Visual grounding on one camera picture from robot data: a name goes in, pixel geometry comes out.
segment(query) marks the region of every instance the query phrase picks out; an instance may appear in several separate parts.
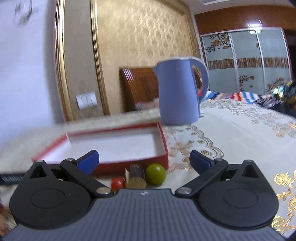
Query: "table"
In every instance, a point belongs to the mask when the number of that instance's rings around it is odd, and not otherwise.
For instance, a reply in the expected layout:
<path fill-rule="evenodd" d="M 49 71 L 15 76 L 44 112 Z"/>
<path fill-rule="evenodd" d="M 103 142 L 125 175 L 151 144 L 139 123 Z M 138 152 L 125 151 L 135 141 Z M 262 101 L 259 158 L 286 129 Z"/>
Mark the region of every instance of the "table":
<path fill-rule="evenodd" d="M 197 150 L 211 159 L 240 164 L 252 159 L 277 193 L 280 208 L 272 226 L 288 237 L 296 229 L 296 119 L 235 100 L 206 100 L 203 117 L 185 126 L 163 126 L 168 150 L 168 175 L 162 188 L 174 192 L 198 174 L 190 167 L 189 153 Z M 26 171 L 32 157 L 67 131 L 97 129 L 160 121 L 158 109 L 90 118 L 35 129 L 0 150 L 0 171 Z M 100 179 L 110 186 L 110 180 Z M 8 205 L 14 188 L 2 190 Z"/>

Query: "kettle lid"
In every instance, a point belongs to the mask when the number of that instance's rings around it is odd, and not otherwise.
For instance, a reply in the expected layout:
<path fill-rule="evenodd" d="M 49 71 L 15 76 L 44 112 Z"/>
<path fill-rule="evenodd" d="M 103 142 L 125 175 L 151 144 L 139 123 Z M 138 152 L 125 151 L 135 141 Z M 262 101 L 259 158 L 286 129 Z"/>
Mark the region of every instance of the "kettle lid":
<path fill-rule="evenodd" d="M 189 59 L 198 59 L 196 57 L 192 56 L 185 56 L 185 57 L 170 57 L 170 58 L 165 58 L 163 60 L 160 60 L 157 62 L 157 64 L 165 62 L 165 61 L 170 61 L 170 60 L 189 60 Z"/>

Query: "white wall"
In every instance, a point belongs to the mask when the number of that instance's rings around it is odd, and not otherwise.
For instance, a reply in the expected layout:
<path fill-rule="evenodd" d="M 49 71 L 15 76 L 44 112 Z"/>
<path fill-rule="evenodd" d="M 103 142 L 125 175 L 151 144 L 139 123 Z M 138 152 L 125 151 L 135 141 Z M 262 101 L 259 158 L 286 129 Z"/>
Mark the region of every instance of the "white wall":
<path fill-rule="evenodd" d="M 0 0 L 1 145 L 29 129 L 63 122 L 54 67 L 55 0 L 33 1 L 38 12 L 24 26 L 14 23 L 19 1 Z"/>

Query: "metal screw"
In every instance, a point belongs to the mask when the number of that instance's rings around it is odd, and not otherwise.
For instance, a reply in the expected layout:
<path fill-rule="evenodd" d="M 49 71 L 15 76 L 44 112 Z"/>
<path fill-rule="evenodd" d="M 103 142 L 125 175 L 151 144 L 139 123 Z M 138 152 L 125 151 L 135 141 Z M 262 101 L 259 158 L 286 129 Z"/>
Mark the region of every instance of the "metal screw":
<path fill-rule="evenodd" d="M 188 195 L 192 192 L 192 190 L 191 188 L 188 188 L 188 187 L 181 187 L 181 188 L 178 188 L 177 192 L 179 194 Z"/>
<path fill-rule="evenodd" d="M 108 187 L 101 187 L 96 190 L 98 194 L 108 195 L 111 192 L 111 189 Z"/>

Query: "ceiling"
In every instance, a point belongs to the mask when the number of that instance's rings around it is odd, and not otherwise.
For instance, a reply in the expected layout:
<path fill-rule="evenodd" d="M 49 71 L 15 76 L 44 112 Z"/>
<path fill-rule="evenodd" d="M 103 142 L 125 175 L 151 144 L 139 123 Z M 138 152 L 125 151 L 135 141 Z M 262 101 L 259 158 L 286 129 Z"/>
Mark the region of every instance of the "ceiling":
<path fill-rule="evenodd" d="M 236 7 L 236 6 L 247 6 L 247 5 L 281 5 L 289 6 L 293 5 L 288 0 L 230 0 L 212 3 L 204 5 L 200 0 L 183 0 L 189 7 L 193 14 L 202 12 L 208 12 L 221 8 Z"/>

